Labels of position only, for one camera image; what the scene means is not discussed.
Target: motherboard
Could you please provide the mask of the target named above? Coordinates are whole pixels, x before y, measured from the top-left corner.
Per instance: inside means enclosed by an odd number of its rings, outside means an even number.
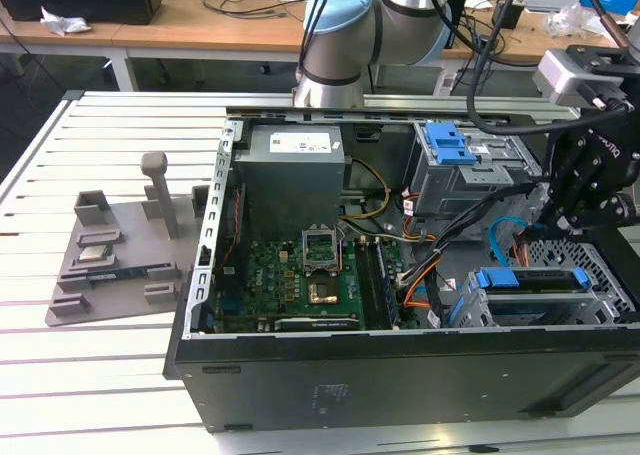
[[[335,271],[309,270],[336,254]],[[391,328],[398,321],[394,280],[403,269],[395,242],[340,240],[334,248],[330,240],[253,241],[244,285],[215,298],[218,331]]]

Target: wooden table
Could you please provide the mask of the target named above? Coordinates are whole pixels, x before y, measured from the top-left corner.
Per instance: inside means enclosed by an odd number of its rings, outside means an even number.
[[[210,0],[219,5],[221,0]],[[228,4],[230,10],[246,10],[271,5],[271,0],[245,0]],[[304,2],[291,4],[298,18],[304,14]],[[476,10],[473,15],[490,22],[491,10]],[[544,15],[523,12],[518,27],[503,32],[504,58],[537,61],[547,48],[565,48],[577,37],[551,39],[543,28]],[[150,25],[92,24],[90,32],[65,37],[48,32],[37,22],[11,22],[10,28],[32,53],[54,55],[104,56],[113,61],[118,85],[123,91],[137,90],[132,58],[182,58],[193,60],[244,60],[296,62],[302,39],[302,23],[293,17],[268,20],[241,20],[215,13],[200,0],[164,0]],[[589,34],[581,43],[605,44],[603,37]],[[0,53],[23,53],[9,34],[0,27]],[[435,94],[448,94],[458,70],[471,51],[456,41],[431,65],[441,69]]]

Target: gray peg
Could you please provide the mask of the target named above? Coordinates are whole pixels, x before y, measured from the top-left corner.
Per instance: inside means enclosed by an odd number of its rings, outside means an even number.
[[[151,179],[153,187],[156,189],[160,211],[164,223],[167,225],[169,238],[178,238],[178,219],[169,195],[167,180],[164,178],[164,174],[167,173],[167,156],[164,152],[145,153],[140,162],[140,169],[144,175]]]

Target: label sticker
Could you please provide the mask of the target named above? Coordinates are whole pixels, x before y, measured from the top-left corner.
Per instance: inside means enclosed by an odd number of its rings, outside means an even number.
[[[484,145],[469,145],[468,148],[471,153],[474,153],[476,155],[478,154],[489,155],[489,149]]]
[[[427,320],[434,328],[440,328],[440,318],[433,312],[433,310],[429,310],[427,313]]]
[[[118,278],[115,273],[105,273],[104,275],[93,275],[91,277],[87,277],[87,280],[113,280],[115,278]]]
[[[311,395],[311,413],[327,415],[332,409],[338,409],[347,401],[349,385],[337,383],[332,385],[316,385]]]
[[[271,153],[331,153],[328,133],[276,132],[269,141]]]
[[[413,217],[413,201],[412,200],[404,200],[402,202],[402,208],[404,209],[404,214],[407,217]]]
[[[456,288],[456,279],[455,278],[447,278],[444,281],[444,285],[440,289],[443,292],[451,292],[457,290]]]

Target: open computer tower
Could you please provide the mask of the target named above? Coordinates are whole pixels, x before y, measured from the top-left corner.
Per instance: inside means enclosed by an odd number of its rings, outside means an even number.
[[[544,145],[459,114],[230,109],[167,359],[207,429],[568,417],[635,379],[622,235],[514,247],[495,225],[535,220],[544,184],[459,233],[409,301],[398,284],[433,234],[539,176]]]

